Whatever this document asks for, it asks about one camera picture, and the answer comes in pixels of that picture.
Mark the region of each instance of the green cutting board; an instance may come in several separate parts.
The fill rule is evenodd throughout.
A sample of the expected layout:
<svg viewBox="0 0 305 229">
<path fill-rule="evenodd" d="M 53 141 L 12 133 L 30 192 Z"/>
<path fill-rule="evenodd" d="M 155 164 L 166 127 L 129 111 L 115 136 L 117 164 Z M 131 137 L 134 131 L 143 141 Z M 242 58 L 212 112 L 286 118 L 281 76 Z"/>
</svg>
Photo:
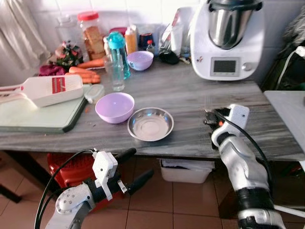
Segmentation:
<svg viewBox="0 0 305 229">
<path fill-rule="evenodd" d="M 86 92 L 90 86 L 83 87 Z M 86 104 L 84 97 L 42 108 L 28 99 L 1 103 L 0 131 L 67 132 L 73 129 Z"/>
</svg>

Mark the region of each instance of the stainless steel plate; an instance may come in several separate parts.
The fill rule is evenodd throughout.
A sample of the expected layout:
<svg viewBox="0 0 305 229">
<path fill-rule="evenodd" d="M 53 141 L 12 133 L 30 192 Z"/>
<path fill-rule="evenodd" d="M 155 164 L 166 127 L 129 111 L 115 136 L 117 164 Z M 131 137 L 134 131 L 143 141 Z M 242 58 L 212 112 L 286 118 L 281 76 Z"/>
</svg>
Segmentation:
<svg viewBox="0 0 305 229">
<path fill-rule="evenodd" d="M 127 128 L 134 138 L 154 142 L 165 138 L 173 130 L 173 117 L 160 108 L 143 108 L 129 118 Z"/>
</svg>

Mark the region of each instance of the appliance display screen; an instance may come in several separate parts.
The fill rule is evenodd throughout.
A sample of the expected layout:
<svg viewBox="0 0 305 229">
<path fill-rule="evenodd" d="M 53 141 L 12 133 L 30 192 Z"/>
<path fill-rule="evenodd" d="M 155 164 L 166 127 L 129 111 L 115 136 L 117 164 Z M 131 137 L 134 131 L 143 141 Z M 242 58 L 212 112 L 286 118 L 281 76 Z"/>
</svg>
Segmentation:
<svg viewBox="0 0 305 229">
<path fill-rule="evenodd" d="M 214 61 L 215 73 L 234 73 L 236 72 L 236 61 Z"/>
</svg>

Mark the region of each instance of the white curtain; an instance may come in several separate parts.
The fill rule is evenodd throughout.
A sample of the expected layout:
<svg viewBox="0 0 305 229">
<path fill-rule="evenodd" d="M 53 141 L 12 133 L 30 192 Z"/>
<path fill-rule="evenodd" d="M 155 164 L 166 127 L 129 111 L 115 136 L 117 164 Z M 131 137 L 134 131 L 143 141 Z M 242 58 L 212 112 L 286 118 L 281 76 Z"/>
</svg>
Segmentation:
<svg viewBox="0 0 305 229">
<path fill-rule="evenodd" d="M 0 0 L 0 49 L 20 69 L 37 67 L 50 55 L 23 0 Z"/>
</svg>

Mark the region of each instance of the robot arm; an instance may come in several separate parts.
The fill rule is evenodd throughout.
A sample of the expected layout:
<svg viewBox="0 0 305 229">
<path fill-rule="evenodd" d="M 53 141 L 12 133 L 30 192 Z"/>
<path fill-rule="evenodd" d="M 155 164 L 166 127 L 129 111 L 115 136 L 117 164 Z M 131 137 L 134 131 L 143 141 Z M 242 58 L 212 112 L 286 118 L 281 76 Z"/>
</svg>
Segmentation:
<svg viewBox="0 0 305 229">
<path fill-rule="evenodd" d="M 117 172 L 117 165 L 128 160 L 136 150 L 131 148 L 125 153 L 114 157 L 111 153 L 95 151 L 93 171 L 96 180 L 88 179 L 81 185 L 71 187 L 60 194 L 55 203 L 55 211 L 46 229 L 80 229 L 87 214 L 95 204 L 112 199 L 112 194 L 122 191 L 129 195 L 140 189 L 152 176 L 149 170 L 135 179 L 131 185 L 124 185 Z"/>
<path fill-rule="evenodd" d="M 232 104 L 217 110 L 231 122 L 244 128 L 249 109 Z M 281 215 L 274 209 L 266 169 L 256 161 L 255 154 L 237 137 L 239 131 L 215 112 L 207 112 L 205 123 L 213 129 L 212 142 L 219 147 L 221 160 L 238 196 L 239 227 L 242 229 L 285 229 Z"/>
</svg>

